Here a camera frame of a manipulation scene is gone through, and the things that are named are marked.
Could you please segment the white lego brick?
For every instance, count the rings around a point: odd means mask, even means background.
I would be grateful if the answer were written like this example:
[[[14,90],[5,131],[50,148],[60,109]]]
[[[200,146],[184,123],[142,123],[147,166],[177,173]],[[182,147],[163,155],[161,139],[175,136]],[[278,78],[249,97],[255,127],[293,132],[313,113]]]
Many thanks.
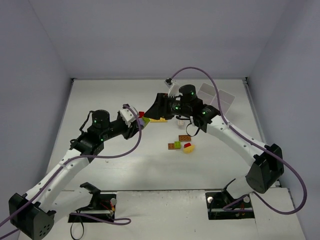
[[[184,120],[177,120],[177,126],[179,129],[183,129],[185,127],[185,121]]]

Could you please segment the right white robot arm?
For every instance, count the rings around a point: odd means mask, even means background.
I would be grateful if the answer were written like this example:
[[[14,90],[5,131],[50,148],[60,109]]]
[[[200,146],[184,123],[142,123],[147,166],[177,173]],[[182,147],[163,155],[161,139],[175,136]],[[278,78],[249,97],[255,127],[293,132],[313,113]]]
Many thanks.
[[[239,154],[250,169],[245,176],[224,187],[223,192],[234,200],[252,192],[264,194],[284,173],[282,150],[278,145],[268,146],[256,141],[235,127],[221,110],[198,98],[192,84],[181,86],[174,95],[158,93],[144,115],[155,120],[171,120],[175,116],[188,118],[198,129],[218,138]]]

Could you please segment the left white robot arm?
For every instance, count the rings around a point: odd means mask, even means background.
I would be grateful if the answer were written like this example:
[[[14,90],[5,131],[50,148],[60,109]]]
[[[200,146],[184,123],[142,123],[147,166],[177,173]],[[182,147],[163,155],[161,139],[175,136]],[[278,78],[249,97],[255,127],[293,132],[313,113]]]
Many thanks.
[[[9,220],[32,240],[42,240],[54,223],[76,210],[99,205],[101,190],[85,182],[68,198],[58,199],[69,182],[94,159],[100,157],[104,143],[117,136],[128,140],[142,134],[142,125],[135,108],[125,104],[110,121],[106,110],[91,110],[86,118],[91,125],[70,141],[70,147],[58,164],[33,188],[23,195],[15,193],[8,201]]]

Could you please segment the green lego brick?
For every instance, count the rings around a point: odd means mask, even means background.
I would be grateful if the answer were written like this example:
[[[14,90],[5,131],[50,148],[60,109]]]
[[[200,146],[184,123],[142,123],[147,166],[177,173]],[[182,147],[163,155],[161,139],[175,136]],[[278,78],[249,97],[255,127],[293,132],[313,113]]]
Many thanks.
[[[146,126],[146,125],[150,122],[150,119],[147,118],[147,117],[142,117],[141,119],[142,119],[142,121],[143,121],[143,125],[144,125],[144,126]]]

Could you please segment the purple lego brick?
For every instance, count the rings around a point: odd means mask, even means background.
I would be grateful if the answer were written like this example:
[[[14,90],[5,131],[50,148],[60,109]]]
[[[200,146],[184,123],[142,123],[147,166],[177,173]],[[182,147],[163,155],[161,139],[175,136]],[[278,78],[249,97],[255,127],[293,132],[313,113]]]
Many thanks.
[[[146,126],[146,123],[145,123],[144,119],[143,118],[139,118],[138,120],[139,120],[139,125],[141,126],[142,129],[144,129],[145,126]]]

